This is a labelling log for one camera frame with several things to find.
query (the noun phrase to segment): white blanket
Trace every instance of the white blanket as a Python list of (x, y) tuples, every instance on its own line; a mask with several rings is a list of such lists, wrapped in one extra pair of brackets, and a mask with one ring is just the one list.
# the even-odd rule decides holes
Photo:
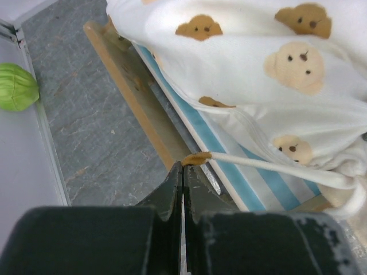
[(344, 214), (365, 204), (367, 1), (107, 2), (118, 33), (153, 52), (193, 108), (270, 163), (341, 189), (325, 193), (335, 206), (354, 194)]

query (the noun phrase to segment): blue stripe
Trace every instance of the blue stripe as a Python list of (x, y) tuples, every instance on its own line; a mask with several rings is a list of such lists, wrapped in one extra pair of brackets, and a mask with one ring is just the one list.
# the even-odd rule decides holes
[[(262, 160), (262, 158), (248, 151), (246, 148), (242, 147), (242, 150), (250, 159)], [(265, 169), (257, 169), (260, 176), (264, 179), (266, 184), (269, 186), (270, 190), (273, 192), (274, 196), (278, 199), (280, 204), (285, 210), (291, 210), (300, 205), (299, 200), (287, 186), (283, 178), (278, 172), (269, 171)]]
[(309, 187), (309, 189), (311, 189), (311, 191), (315, 194), (315, 196), (318, 196), (321, 194), (319, 187), (317, 187), (316, 183), (311, 182), (309, 180), (303, 180), (305, 182), (305, 184), (307, 184), (307, 186)]
[[(155, 63), (150, 52), (139, 46), (140, 50), (144, 54), (146, 60), (154, 69), (157, 76), (161, 79), (162, 83), (165, 85), (166, 89), (169, 91), (181, 111), (185, 114), (186, 118), (191, 122), (197, 134), (200, 136), (201, 140), (205, 143), (209, 151), (226, 153), (222, 145), (213, 135), (206, 122), (201, 118), (198, 111), (192, 108), (188, 103), (182, 100), (168, 84), (168, 82), (163, 77), (157, 63)], [(245, 203), (249, 211), (265, 210), (264, 205), (261, 203), (260, 199), (257, 197), (253, 189), (250, 187), (248, 182), (243, 178), (241, 172), (238, 168), (231, 163), (217, 162), (219, 167), (222, 169), (225, 176), (228, 178), (229, 182), (236, 190), (237, 194), (240, 196), (242, 201)]]

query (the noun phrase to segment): green ball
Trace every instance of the green ball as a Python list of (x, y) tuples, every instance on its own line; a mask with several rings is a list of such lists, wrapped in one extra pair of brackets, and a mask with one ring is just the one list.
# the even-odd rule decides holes
[(29, 72), (16, 64), (0, 64), (0, 108), (23, 111), (39, 98), (38, 84)]

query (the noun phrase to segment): white wall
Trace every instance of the white wall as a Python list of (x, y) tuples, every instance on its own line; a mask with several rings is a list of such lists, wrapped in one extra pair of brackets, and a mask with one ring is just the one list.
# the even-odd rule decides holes
[(57, 0), (0, 0), (0, 19), (15, 25), (34, 16)]

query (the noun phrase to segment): gray floor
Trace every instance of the gray floor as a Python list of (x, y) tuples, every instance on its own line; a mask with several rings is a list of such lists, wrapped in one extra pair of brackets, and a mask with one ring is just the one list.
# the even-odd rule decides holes
[(134, 205), (166, 169), (83, 32), (106, 0), (59, 0), (22, 27), (72, 205)]

